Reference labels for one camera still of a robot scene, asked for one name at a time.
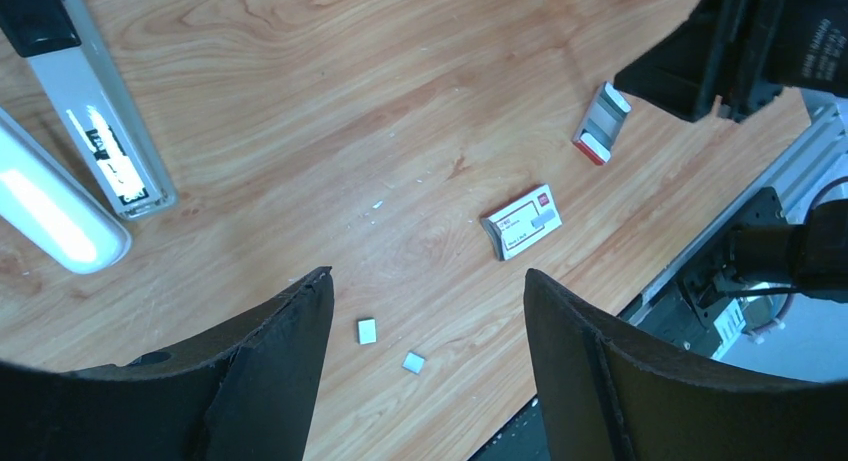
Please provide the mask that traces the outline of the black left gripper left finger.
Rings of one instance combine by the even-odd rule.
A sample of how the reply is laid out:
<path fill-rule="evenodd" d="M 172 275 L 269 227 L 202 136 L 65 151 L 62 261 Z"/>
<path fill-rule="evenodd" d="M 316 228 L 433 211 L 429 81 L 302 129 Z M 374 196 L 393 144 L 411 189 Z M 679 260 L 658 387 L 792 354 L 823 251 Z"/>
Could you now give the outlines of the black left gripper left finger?
<path fill-rule="evenodd" d="M 334 311 L 329 267 L 133 362 L 1 366 L 5 460 L 299 460 Z"/>

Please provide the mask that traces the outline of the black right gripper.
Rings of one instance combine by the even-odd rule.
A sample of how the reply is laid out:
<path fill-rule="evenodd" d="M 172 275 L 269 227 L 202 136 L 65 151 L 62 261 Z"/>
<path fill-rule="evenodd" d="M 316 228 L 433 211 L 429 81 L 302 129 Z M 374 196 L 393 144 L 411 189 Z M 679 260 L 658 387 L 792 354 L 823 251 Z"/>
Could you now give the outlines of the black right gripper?
<path fill-rule="evenodd" d="M 613 86 L 688 122 L 742 122 L 786 87 L 847 95 L 847 0 L 700 0 Z"/>

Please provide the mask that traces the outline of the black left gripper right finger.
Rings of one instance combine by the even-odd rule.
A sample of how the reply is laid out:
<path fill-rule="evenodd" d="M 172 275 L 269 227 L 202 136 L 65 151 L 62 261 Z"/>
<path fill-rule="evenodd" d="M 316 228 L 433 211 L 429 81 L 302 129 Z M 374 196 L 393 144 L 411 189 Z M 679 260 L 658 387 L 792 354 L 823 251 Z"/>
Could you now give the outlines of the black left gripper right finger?
<path fill-rule="evenodd" d="M 662 341 L 544 272 L 526 334 L 554 460 L 843 460 L 847 385 L 738 368 Z"/>

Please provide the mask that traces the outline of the small grey staple strip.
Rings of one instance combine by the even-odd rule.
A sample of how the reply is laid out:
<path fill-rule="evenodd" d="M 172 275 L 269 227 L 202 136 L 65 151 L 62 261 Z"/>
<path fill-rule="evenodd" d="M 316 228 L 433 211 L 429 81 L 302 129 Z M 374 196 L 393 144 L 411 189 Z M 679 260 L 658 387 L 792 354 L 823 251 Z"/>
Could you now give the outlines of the small grey staple strip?
<path fill-rule="evenodd" d="M 421 373 L 425 363 L 425 357 L 415 352 L 409 351 L 406 353 L 403 359 L 402 368 L 410 373 L 418 375 Z"/>
<path fill-rule="evenodd" d="M 378 333 L 375 318 L 364 318 L 357 321 L 357 338 L 360 345 L 369 345 L 377 342 Z"/>

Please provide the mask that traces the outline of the grey stapler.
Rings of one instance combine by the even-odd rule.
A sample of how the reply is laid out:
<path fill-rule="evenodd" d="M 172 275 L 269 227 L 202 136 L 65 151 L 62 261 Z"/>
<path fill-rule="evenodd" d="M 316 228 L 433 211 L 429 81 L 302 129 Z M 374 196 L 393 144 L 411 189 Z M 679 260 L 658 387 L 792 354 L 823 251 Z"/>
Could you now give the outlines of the grey stapler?
<path fill-rule="evenodd" d="M 178 193 L 84 0 L 1 0 L 27 61 L 115 214 L 165 211 Z"/>

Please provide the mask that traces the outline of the white stapler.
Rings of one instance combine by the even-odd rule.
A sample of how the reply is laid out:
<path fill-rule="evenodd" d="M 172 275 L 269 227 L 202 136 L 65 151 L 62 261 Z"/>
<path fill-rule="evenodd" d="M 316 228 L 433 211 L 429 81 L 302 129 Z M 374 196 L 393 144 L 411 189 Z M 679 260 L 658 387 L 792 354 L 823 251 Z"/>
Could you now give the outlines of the white stapler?
<path fill-rule="evenodd" d="M 132 246 L 130 232 L 6 111 L 1 217 L 75 274 L 110 267 Z"/>

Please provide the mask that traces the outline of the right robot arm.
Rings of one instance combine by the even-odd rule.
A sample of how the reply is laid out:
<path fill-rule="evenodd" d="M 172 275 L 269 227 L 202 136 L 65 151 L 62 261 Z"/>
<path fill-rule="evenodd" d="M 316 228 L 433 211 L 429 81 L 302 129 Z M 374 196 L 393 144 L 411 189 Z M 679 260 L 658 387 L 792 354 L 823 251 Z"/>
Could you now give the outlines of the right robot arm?
<path fill-rule="evenodd" d="M 700 0 L 613 84 L 687 122 L 712 109 L 744 122 L 787 87 L 845 100 L 847 0 Z M 845 302 L 847 205 L 826 203 L 800 224 L 735 229 L 725 253 L 741 279 Z"/>

